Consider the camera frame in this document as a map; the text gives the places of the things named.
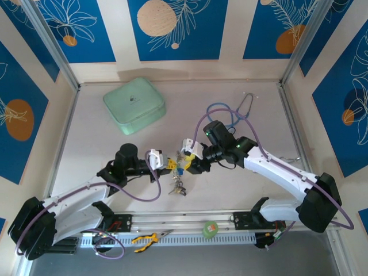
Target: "white cable tray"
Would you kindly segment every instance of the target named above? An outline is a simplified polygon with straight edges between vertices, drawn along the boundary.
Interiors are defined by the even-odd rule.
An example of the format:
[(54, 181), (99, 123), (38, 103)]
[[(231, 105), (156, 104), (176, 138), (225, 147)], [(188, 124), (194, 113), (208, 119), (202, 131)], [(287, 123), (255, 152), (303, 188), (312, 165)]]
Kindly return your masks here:
[[(147, 244), (149, 240), (139, 240), (135, 244), (132, 240), (136, 237), (135, 235), (115, 235), (115, 237), (122, 242), (125, 247), (138, 247), (143, 244)], [(92, 237), (84, 236), (80, 241), (81, 248), (91, 248)], [(217, 234), (211, 239), (206, 239), (202, 234), (193, 235), (175, 235), (172, 234), (167, 237), (159, 239), (159, 242), (154, 246), (218, 246), (218, 245), (229, 245), (229, 244), (255, 244), (256, 237), (254, 233), (226, 233)], [(119, 246), (115, 241), (111, 240), (106, 244), (101, 244), (101, 247), (115, 247)]]

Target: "yellow-handled pliers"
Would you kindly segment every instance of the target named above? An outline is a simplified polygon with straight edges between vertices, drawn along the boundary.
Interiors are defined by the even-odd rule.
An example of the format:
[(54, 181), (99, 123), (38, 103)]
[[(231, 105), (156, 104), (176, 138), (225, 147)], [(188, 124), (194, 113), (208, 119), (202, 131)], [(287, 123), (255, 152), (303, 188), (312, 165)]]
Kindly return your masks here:
[(141, 249), (134, 250), (134, 252), (135, 253), (141, 253), (141, 252), (145, 251), (148, 247), (150, 247), (154, 243), (158, 243), (159, 239), (161, 239), (162, 237), (165, 237), (166, 235), (170, 234), (172, 231), (173, 230), (167, 230), (167, 231), (164, 231), (164, 232), (161, 232), (161, 233), (153, 233), (153, 234), (148, 235), (148, 236), (136, 237), (135, 239), (132, 240), (132, 243), (136, 243), (139, 240), (143, 240), (143, 239), (152, 239), (152, 240), (145, 247), (143, 247)]

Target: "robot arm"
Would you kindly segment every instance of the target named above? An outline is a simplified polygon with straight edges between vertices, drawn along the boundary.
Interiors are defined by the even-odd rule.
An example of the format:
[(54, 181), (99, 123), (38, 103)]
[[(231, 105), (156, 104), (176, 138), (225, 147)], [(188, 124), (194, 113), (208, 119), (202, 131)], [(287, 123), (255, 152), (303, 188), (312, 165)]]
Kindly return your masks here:
[(212, 163), (225, 160), (261, 174), (283, 187), (295, 199), (276, 201), (261, 198), (252, 210), (254, 220), (259, 223), (264, 220), (301, 221), (313, 231), (325, 231), (338, 210), (325, 195), (308, 183), (307, 179), (322, 187), (341, 206), (340, 195), (332, 176), (323, 173), (319, 177), (302, 171), (268, 152), (265, 152), (267, 155), (265, 156), (256, 142), (246, 137), (235, 139), (219, 121), (213, 121), (205, 126), (204, 132), (212, 144), (209, 147), (198, 142), (192, 147), (192, 140), (183, 141), (182, 151), (195, 155), (187, 171), (192, 174), (209, 172)]
[[(118, 191), (116, 187), (103, 185), (113, 183), (121, 188), (127, 185), (128, 177), (149, 175), (151, 182), (154, 176), (145, 160), (137, 157), (137, 147), (124, 144), (97, 176), (74, 189), (55, 197), (39, 201), (36, 197), (27, 200), (8, 230), (8, 235), (18, 243), (25, 228), (30, 222), (44, 212), (26, 232), (20, 244), (20, 250), (27, 259), (34, 260), (46, 252), (58, 241), (88, 229), (107, 230), (113, 223), (113, 211), (101, 200)], [(158, 177), (169, 174), (167, 156), (155, 149), (148, 154), (149, 165)], [(62, 202), (58, 200), (68, 194)], [(45, 212), (45, 208), (55, 203)]]

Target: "mint green case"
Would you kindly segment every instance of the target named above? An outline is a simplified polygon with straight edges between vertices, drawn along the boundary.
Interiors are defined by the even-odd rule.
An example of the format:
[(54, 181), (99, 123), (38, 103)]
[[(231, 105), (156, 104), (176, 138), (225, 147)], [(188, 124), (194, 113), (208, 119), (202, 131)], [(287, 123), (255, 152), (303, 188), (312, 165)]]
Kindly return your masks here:
[(164, 98), (145, 78), (136, 78), (108, 92), (103, 101), (126, 135), (139, 131), (166, 114)]

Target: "gray floor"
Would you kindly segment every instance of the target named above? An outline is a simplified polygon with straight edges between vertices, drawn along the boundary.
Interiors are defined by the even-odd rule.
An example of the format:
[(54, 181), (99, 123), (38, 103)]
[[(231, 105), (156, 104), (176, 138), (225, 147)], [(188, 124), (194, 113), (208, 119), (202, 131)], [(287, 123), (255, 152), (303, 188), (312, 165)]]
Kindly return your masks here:
[(336, 276), (339, 273), (325, 234), (292, 232), (269, 252), (249, 245), (151, 247), (141, 254), (127, 248), (120, 260), (102, 259), (92, 249), (79, 250), (74, 256), (49, 254), (34, 262), (30, 275)]

